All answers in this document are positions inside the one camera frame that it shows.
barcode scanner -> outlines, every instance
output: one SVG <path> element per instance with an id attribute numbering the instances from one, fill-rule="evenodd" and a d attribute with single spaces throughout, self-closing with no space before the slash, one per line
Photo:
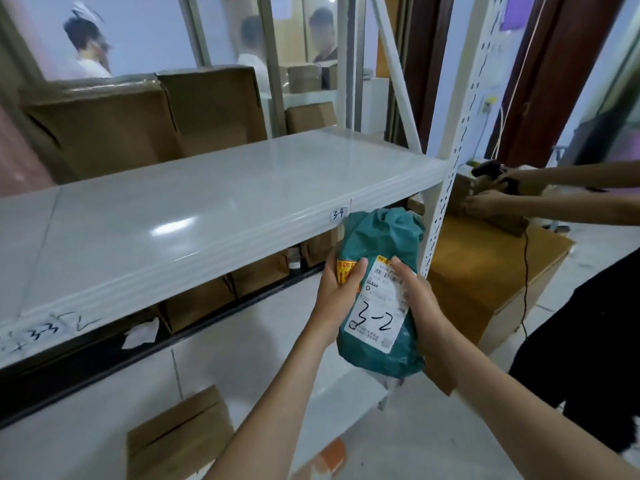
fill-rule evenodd
<path id="1" fill-rule="evenodd" d="M 492 180 L 500 177 L 503 173 L 507 173 L 506 168 L 496 160 L 489 160 L 484 163 L 480 163 L 480 165 L 471 170 L 471 175 L 476 178 L 488 175 Z M 505 178 L 503 182 L 507 183 L 507 188 L 504 190 L 504 193 L 507 195 L 520 195 L 518 190 L 518 181 L 516 179 Z"/>

forearm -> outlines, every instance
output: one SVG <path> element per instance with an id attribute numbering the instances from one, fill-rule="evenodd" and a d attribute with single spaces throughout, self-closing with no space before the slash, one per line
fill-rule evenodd
<path id="1" fill-rule="evenodd" d="M 500 371 L 453 327 L 439 355 L 524 478 L 638 478 L 626 461 Z"/>
<path id="2" fill-rule="evenodd" d="M 288 478 L 323 353 L 313 338 L 300 336 L 205 480 Z"/>
<path id="3" fill-rule="evenodd" d="M 606 193 L 574 193 L 555 196 L 505 196 L 499 214 L 542 217 L 565 222 L 607 225 L 640 225 L 640 198 Z"/>
<path id="4" fill-rule="evenodd" d="M 640 161 L 596 163 L 537 170 L 515 170 L 524 183 L 601 189 L 640 187 Z"/>

handwritten number 3-2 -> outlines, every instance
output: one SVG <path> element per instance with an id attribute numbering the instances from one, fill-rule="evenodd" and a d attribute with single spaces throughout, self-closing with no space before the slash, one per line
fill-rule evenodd
<path id="1" fill-rule="evenodd" d="M 366 318 L 366 317 L 363 317 L 363 316 L 362 316 L 362 314 L 363 314 L 364 312 L 366 312 L 368 308 L 369 308 L 369 304 L 365 301 L 365 302 L 364 302 L 364 308 L 363 308 L 363 310 L 358 314 L 358 316 L 359 316 L 360 318 L 362 318 L 362 321 L 361 321 L 361 322 L 358 322 L 358 323 L 356 324 L 356 328 L 357 328 L 357 327 L 359 327 L 360 325 L 362 325 L 364 322 L 366 322 L 367 318 Z M 389 313 L 389 312 L 385 312 L 385 315 L 389 315 L 389 321 L 388 321 L 387 323 L 385 323 L 384 325 L 382 325 L 382 326 L 378 329 L 378 330 L 380 330 L 380 331 L 387 331 L 387 330 L 391 330 L 391 327 L 389 327 L 389 325 L 391 325 L 391 322 L 393 322 L 393 320 L 394 320 L 394 316 L 393 316 L 391 313 Z M 384 317 L 385 317 L 385 315 L 382 315 L 382 316 L 380 316 L 380 317 L 371 317 L 371 319 L 372 319 L 372 320 L 380 320 L 380 319 L 384 318 Z"/>

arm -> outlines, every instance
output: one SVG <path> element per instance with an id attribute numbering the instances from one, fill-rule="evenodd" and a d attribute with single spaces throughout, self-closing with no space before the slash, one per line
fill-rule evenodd
<path id="1" fill-rule="evenodd" d="M 470 216 L 479 218 L 514 214 L 565 222 L 640 225 L 640 196 L 636 195 L 580 192 L 527 197 L 489 190 L 468 197 L 463 208 Z"/>
<path id="2" fill-rule="evenodd" d="M 289 477 L 302 420 L 324 350 L 356 298 L 367 270 L 361 260 L 340 287 L 335 255 L 327 259 L 309 322 L 271 382 L 204 480 L 281 480 Z"/>
<path id="3" fill-rule="evenodd" d="M 441 359 L 526 479 L 638 479 L 624 459 L 498 369 L 442 314 L 427 281 L 397 258 L 420 344 Z"/>
<path id="4" fill-rule="evenodd" d="M 608 162 L 536 170 L 510 170 L 511 177 L 528 184 L 571 185 L 601 189 L 640 187 L 640 161 Z"/>

green plastic mailer bag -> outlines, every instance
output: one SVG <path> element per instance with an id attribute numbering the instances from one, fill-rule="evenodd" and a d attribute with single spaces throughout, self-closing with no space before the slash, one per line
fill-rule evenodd
<path id="1" fill-rule="evenodd" d="M 395 378 L 424 368 L 404 286 L 388 264 L 397 256 L 416 273 L 423 236 L 420 218 L 405 209 L 354 212 L 344 220 L 344 239 L 337 252 L 338 281 L 346 281 L 359 259 L 369 261 L 337 341 L 340 355 L 356 367 Z"/>

